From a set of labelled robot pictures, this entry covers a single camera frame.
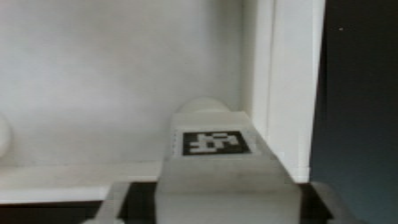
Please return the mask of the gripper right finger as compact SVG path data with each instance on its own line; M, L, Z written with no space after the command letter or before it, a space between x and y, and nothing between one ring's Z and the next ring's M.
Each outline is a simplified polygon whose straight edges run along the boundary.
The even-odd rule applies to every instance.
M298 185L302 207L298 224L366 224L355 217L337 192L321 182Z

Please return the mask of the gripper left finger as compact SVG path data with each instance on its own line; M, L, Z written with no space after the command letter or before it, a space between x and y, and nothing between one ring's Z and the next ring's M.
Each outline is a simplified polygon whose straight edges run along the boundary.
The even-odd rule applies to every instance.
M96 215L82 224L156 224L154 182L112 184Z

